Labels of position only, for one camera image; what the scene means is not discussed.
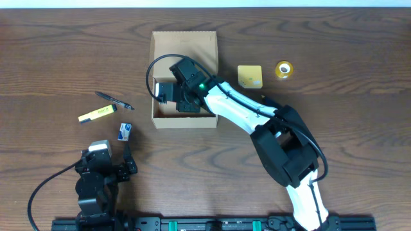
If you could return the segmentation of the cardboard box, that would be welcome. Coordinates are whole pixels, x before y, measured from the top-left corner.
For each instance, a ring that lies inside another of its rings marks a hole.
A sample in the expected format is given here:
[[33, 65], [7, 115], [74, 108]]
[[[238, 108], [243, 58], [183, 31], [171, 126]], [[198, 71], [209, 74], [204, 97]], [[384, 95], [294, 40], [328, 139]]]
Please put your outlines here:
[[[154, 31], [150, 43], [150, 61], [167, 55], [186, 55], [210, 73], [218, 73], [218, 39], [216, 31]], [[175, 82], [169, 68], [180, 60], [163, 58], [154, 64], [150, 83]], [[152, 122], [157, 129], [164, 128], [216, 128], [218, 118], [202, 109], [199, 113], [178, 112], [175, 102], [166, 104], [152, 100]]]

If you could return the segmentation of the yellow sticky note pad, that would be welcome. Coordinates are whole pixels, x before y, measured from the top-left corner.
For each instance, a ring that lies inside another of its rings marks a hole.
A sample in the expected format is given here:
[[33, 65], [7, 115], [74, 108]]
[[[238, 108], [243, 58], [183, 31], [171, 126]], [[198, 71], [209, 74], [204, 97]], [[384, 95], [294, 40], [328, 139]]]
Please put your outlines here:
[[244, 89], [261, 89], [263, 86], [262, 67], [260, 65], [239, 65], [238, 84]]

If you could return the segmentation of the yellow tape roll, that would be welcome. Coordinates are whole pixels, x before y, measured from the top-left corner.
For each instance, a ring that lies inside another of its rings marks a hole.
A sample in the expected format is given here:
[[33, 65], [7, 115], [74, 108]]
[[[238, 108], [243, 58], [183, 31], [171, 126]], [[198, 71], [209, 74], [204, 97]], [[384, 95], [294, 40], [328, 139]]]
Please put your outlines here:
[[293, 65], [288, 61], [280, 61], [275, 67], [275, 75], [280, 79], [287, 79], [293, 73]]

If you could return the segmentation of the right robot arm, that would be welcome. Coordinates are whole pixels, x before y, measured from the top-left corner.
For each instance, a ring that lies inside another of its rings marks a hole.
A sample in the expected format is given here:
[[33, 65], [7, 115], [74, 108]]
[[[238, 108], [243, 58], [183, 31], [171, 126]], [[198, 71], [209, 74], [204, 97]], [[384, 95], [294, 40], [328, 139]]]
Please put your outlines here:
[[184, 56], [170, 67], [184, 101], [222, 116], [250, 135], [267, 173], [286, 188], [294, 220], [305, 230], [324, 230], [328, 210], [318, 182], [326, 158], [299, 114], [288, 105], [264, 105], [236, 91], [223, 79]]

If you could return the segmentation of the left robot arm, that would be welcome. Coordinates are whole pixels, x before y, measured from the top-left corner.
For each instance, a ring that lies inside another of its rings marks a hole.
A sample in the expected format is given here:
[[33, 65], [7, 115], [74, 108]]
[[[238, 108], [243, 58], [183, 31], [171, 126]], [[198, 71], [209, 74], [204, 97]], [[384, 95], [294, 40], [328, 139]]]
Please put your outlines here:
[[116, 201], [118, 184], [137, 173], [136, 162], [127, 142], [123, 163], [114, 165], [111, 157], [109, 141], [96, 141], [82, 151], [80, 162], [75, 165], [80, 175], [75, 186], [81, 210], [76, 218], [79, 230], [127, 230], [132, 224], [127, 215], [117, 212]]

